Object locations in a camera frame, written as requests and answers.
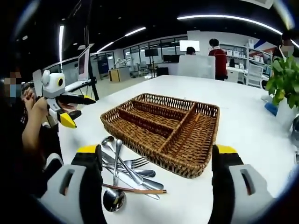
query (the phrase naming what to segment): red shirt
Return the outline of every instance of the red shirt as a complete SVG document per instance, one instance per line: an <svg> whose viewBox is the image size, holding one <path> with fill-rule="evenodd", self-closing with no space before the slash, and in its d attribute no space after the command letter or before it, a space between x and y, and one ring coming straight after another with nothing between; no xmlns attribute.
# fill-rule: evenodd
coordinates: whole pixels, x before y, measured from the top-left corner
<svg viewBox="0 0 299 224"><path fill-rule="evenodd" d="M216 73L215 76L216 77L223 77L226 76L228 74L228 72L226 71L226 63L228 62L227 58L226 58L226 54L225 51L220 49L220 48L216 48L210 51L209 56L215 56L215 63L216 63Z"/></svg>

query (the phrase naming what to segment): white pot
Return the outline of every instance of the white pot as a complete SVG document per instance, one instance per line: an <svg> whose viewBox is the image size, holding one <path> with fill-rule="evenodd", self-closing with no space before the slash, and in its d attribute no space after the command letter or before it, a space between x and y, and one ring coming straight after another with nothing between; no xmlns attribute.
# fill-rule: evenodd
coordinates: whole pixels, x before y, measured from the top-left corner
<svg viewBox="0 0 299 224"><path fill-rule="evenodd" d="M287 103L287 99L284 98L279 103L276 119L281 124L283 129L289 131L297 113L298 108L294 106L291 109Z"/></svg>

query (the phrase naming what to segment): computer monitor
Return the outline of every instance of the computer monitor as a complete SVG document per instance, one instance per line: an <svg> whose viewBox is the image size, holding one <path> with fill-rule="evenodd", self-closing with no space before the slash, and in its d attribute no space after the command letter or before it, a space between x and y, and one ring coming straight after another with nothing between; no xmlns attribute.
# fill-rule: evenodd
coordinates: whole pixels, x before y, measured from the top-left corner
<svg viewBox="0 0 299 224"><path fill-rule="evenodd" d="M180 55L163 55L164 62L178 63Z"/></svg>
<svg viewBox="0 0 299 224"><path fill-rule="evenodd" d="M146 57L158 56L158 49L147 49L144 51Z"/></svg>
<svg viewBox="0 0 299 224"><path fill-rule="evenodd" d="M88 80L89 47L78 58L78 81Z"/></svg>
<svg viewBox="0 0 299 224"><path fill-rule="evenodd" d="M188 47L194 47L195 51L199 52L199 41L179 41L179 50L187 51Z"/></svg>

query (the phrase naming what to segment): person's hand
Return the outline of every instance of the person's hand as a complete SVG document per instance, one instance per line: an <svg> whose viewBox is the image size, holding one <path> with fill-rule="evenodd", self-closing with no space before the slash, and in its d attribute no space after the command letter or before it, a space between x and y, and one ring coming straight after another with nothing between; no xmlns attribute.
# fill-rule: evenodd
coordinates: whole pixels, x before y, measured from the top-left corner
<svg viewBox="0 0 299 224"><path fill-rule="evenodd" d="M39 98L36 103L33 105L32 110L37 110L43 116L48 115L48 103L44 97Z"/></svg>
<svg viewBox="0 0 299 224"><path fill-rule="evenodd" d="M22 100L25 103L25 107L28 113L31 112L33 105L35 103L35 95L33 93L33 90L31 88L28 88L24 91Z"/></svg>

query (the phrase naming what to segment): blue object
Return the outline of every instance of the blue object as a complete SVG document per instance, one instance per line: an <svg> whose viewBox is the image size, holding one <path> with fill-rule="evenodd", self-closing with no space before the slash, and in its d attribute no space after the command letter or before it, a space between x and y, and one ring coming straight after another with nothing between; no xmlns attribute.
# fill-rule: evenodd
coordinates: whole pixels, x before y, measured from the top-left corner
<svg viewBox="0 0 299 224"><path fill-rule="evenodd" d="M274 116L277 114L277 106L274 106L272 103L266 103L265 108L270 111Z"/></svg>

